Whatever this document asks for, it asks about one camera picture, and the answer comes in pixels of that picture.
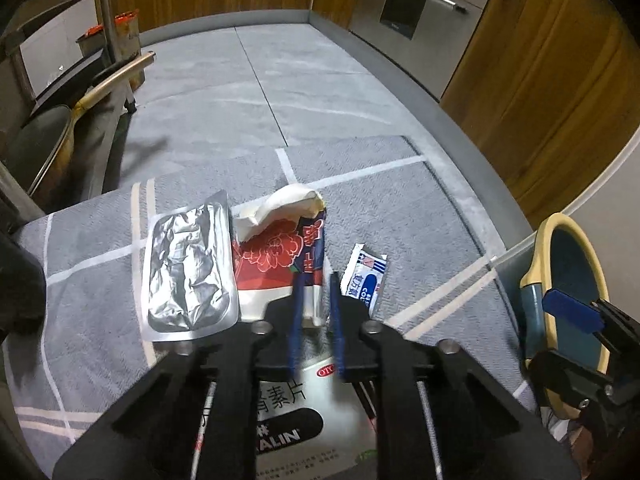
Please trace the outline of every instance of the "pan handle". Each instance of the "pan handle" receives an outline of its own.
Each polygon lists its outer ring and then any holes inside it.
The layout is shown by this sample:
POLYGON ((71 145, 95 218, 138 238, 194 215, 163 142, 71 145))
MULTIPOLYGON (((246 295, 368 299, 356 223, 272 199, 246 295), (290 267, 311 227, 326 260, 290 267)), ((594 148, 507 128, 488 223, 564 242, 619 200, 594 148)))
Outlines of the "pan handle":
POLYGON ((77 119, 82 117, 87 110, 95 106, 98 101, 104 99, 114 86, 118 83, 129 79, 134 74, 140 72, 143 68, 149 66, 156 60, 155 52, 147 52, 142 56, 138 56, 136 59, 122 67, 117 72, 111 74, 107 79, 96 85, 89 90, 82 98, 76 103, 73 109, 73 115, 77 119))

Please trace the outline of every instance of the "metal bolt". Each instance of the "metal bolt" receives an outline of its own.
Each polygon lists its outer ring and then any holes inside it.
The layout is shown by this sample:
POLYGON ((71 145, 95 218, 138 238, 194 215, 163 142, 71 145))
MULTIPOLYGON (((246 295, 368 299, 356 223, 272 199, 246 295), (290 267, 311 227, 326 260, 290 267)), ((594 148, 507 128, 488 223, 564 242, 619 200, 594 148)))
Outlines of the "metal bolt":
POLYGON ((369 319, 362 324, 362 330, 367 334, 379 334, 382 331, 382 323, 369 319))
POLYGON ((261 319, 260 321, 254 321, 251 323, 251 332, 257 335, 265 335, 271 332, 273 326, 268 321, 261 319))
POLYGON ((460 352, 460 345, 453 339, 442 339, 438 341, 438 348, 443 354, 456 354, 460 352))

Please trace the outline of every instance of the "white wall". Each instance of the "white wall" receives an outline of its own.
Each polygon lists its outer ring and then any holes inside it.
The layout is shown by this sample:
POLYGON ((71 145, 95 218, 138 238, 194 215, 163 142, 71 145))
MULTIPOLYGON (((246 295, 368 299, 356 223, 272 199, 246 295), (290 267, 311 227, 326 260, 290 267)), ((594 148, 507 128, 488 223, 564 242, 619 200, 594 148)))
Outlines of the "white wall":
POLYGON ((595 248, 611 303, 640 320, 640 128, 565 212, 595 248))
POLYGON ((82 0, 27 38, 20 50, 36 95, 82 59, 76 39, 97 23, 94 0, 82 0))

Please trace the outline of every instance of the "pan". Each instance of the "pan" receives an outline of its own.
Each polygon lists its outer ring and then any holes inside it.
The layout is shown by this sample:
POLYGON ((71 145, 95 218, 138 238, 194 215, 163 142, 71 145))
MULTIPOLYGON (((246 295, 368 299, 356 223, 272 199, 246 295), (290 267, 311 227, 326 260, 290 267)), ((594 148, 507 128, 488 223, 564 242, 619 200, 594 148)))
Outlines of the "pan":
POLYGON ((34 117, 10 143, 4 164, 18 184, 44 210, 61 187, 74 152, 74 128, 80 118, 114 87, 155 61, 148 52, 108 76, 73 107, 55 106, 34 117))

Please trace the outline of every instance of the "oven door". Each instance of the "oven door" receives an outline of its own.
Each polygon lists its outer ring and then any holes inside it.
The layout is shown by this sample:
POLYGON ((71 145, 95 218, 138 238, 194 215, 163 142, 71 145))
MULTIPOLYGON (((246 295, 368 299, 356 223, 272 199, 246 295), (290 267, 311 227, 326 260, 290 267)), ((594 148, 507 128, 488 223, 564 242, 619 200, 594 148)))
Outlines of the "oven door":
POLYGON ((486 0, 358 0, 350 31, 398 63, 439 99, 485 3, 486 0))

